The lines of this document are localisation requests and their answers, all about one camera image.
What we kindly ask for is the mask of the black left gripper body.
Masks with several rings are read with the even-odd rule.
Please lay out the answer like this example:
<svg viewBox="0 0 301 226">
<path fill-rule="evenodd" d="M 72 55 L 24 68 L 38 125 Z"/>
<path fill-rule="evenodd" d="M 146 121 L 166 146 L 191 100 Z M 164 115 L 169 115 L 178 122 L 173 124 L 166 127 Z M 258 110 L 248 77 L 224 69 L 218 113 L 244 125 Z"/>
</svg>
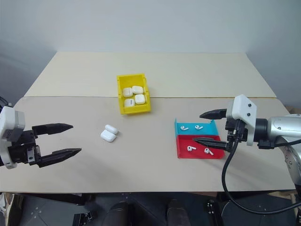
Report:
<svg viewBox="0 0 301 226">
<path fill-rule="evenodd" d="M 40 167 L 41 154 L 40 147 L 36 144 L 37 138 L 33 130 L 27 130 L 17 141 L 12 142 L 8 148 L 12 161 Z"/>
</svg>

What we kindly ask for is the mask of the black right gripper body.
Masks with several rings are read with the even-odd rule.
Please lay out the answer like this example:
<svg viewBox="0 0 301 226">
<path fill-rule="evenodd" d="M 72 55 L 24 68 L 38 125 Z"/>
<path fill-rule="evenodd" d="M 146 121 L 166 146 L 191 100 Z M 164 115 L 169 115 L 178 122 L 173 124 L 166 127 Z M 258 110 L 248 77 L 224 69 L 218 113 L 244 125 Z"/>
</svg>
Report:
<svg viewBox="0 0 301 226">
<path fill-rule="evenodd" d="M 225 129 L 228 131 L 226 151 L 233 151 L 241 141 L 247 140 L 246 124 L 242 120 L 227 119 Z"/>
</svg>

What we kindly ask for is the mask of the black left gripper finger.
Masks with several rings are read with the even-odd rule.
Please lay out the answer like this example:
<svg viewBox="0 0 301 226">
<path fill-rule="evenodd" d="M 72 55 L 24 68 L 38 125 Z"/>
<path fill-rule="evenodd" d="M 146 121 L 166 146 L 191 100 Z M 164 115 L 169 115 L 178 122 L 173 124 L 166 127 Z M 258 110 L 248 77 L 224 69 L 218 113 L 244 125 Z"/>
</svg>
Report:
<svg viewBox="0 0 301 226">
<path fill-rule="evenodd" d="M 45 166 L 53 165 L 65 161 L 77 153 L 79 153 L 81 148 L 67 148 L 59 151 L 52 152 L 50 155 L 42 156 L 37 162 L 37 165 L 42 168 Z"/>
<path fill-rule="evenodd" d="M 51 123 L 51 124 L 33 126 L 32 130 L 35 136 L 39 136 L 43 134 L 48 134 L 48 135 L 58 134 L 72 128 L 73 128 L 72 125 L 65 124 L 65 123 Z"/>
</svg>

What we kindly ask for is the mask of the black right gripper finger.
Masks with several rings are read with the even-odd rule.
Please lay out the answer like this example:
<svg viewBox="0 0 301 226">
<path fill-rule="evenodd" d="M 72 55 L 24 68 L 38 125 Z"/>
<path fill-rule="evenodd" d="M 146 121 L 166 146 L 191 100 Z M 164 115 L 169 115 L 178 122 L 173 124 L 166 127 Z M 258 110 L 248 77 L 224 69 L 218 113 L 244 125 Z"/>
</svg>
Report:
<svg viewBox="0 0 301 226">
<path fill-rule="evenodd" d="M 229 151 L 229 147 L 230 147 L 227 142 L 214 140 L 213 138 L 210 137 L 196 137 L 193 138 L 192 140 L 206 147 L 221 149 L 224 151 Z"/>
<path fill-rule="evenodd" d="M 226 118 L 227 109 L 215 109 L 201 114 L 199 117 L 209 120 L 220 120 Z"/>
</svg>

